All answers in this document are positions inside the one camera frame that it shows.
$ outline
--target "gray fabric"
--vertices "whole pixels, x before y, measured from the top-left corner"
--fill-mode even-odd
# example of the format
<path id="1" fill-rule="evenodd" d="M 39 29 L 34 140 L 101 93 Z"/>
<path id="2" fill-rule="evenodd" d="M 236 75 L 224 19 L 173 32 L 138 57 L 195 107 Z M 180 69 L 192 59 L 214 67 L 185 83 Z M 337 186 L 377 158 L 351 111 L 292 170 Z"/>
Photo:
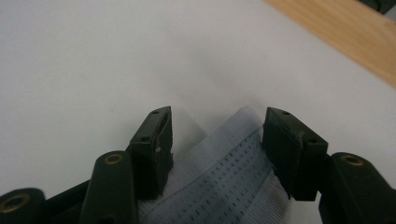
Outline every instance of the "gray fabric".
<path id="1" fill-rule="evenodd" d="M 262 122 L 243 108 L 175 162 L 141 223 L 286 223 L 289 201 L 261 147 Z"/>

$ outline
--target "white fabric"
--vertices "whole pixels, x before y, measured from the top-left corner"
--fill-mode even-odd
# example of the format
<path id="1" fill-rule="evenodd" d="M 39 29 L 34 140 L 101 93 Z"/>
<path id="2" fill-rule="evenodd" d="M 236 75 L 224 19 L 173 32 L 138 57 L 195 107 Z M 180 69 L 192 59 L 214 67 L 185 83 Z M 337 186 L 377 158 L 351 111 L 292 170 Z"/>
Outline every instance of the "white fabric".
<path id="1" fill-rule="evenodd" d="M 262 121 L 242 108 L 193 147 L 141 223 L 286 223 L 289 200 L 261 147 Z"/>

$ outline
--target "perforated fabric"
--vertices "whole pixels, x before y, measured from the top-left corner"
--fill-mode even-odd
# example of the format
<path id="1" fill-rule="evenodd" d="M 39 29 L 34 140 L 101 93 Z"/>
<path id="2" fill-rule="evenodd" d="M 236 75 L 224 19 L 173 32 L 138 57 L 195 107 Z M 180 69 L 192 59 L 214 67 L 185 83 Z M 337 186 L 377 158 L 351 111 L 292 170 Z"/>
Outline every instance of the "perforated fabric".
<path id="1" fill-rule="evenodd" d="M 139 204 L 140 222 L 286 223 L 289 201 L 262 150 L 261 125 L 249 108 L 238 111 L 189 151 L 183 161 L 192 162 L 175 162 L 163 197 Z"/>

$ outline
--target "white table surface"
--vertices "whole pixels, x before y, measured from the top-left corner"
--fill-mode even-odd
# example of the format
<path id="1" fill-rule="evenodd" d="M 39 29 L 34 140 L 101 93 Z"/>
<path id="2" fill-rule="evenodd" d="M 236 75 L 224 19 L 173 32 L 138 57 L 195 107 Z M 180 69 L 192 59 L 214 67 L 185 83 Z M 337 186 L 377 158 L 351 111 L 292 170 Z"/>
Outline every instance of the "white table surface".
<path id="1" fill-rule="evenodd" d="M 165 105 L 176 157 L 273 106 L 396 188 L 396 90 L 261 0 L 0 2 L 0 195 L 90 178 Z M 317 206 L 292 223 L 320 223 Z"/>

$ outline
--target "wooden surface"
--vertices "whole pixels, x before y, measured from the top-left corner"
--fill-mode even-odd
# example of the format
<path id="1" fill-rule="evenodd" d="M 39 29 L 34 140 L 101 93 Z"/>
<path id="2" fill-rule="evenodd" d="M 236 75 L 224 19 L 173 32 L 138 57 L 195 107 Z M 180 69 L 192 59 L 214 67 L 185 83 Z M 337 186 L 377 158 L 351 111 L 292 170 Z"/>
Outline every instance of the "wooden surface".
<path id="1" fill-rule="evenodd" d="M 265 0 L 396 88 L 396 24 L 347 0 Z"/>

